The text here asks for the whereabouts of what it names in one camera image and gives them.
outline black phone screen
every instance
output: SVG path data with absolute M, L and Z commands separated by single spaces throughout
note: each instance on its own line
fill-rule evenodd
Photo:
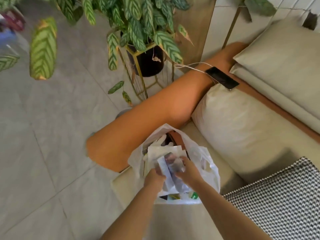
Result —
M 233 80 L 230 76 L 223 73 L 221 70 L 219 70 L 215 66 L 206 70 L 205 72 L 206 74 L 208 74 L 210 77 L 212 77 L 214 80 L 216 80 L 217 82 L 219 82 L 229 90 L 232 90 L 233 88 L 239 85 L 237 81 Z

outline sofa armrest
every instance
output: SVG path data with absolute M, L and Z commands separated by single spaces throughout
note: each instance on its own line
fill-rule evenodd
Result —
M 233 57 L 245 47 L 241 42 L 230 44 L 206 62 L 228 73 L 234 64 Z M 202 71 L 208 68 L 206 64 L 197 66 Z M 212 84 L 204 73 L 187 72 L 89 137 L 86 142 L 88 156 L 115 172 L 124 170 L 132 151 L 155 129 L 166 123 L 175 128 L 184 125 Z

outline white plastic bag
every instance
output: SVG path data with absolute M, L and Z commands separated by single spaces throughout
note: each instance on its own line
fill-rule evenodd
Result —
M 142 160 L 143 154 L 142 150 L 146 149 L 152 142 L 159 139 L 164 134 L 176 131 L 182 137 L 186 151 L 188 152 L 189 158 L 194 162 L 195 166 L 198 168 L 203 179 L 210 184 L 217 192 L 220 192 L 220 176 L 218 173 L 218 168 L 214 164 L 208 149 L 199 146 L 196 142 L 191 140 L 182 131 L 173 128 L 168 124 L 164 124 L 156 129 L 138 148 L 136 148 L 130 155 L 128 159 L 128 164 L 133 168 L 136 175 L 135 191 L 136 194 L 142 188 L 144 182 L 144 161 Z M 165 200 L 162 198 L 157 198 L 155 204 L 178 204 L 178 205 L 189 205 L 189 204 L 199 204 L 201 200 L 197 199 L 177 199 L 177 200 Z

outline person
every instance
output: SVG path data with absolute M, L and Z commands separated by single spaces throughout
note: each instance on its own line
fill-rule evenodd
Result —
M 245 214 L 207 184 L 192 161 L 187 157 L 182 160 L 185 171 L 176 173 L 176 176 L 198 194 L 224 240 L 271 239 Z M 165 180 L 166 177 L 155 169 L 150 170 L 142 189 L 106 230 L 101 240 L 141 240 L 151 219 L 154 201 L 162 190 Z

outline black plant pot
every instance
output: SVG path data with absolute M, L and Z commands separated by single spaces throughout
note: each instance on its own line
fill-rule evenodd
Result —
M 137 51 L 133 45 L 128 44 L 128 48 L 131 49 L 133 52 Z M 136 74 L 139 75 L 133 56 L 128 51 L 127 53 L 128 53 L 131 64 L 133 64 L 134 66 L 134 70 Z M 158 57 L 160 61 L 152 60 L 153 57 Z M 138 55 L 137 60 L 138 60 L 138 64 L 143 77 L 150 77 L 150 76 L 157 75 L 162 71 L 163 66 L 165 64 L 163 51 L 158 45 Z

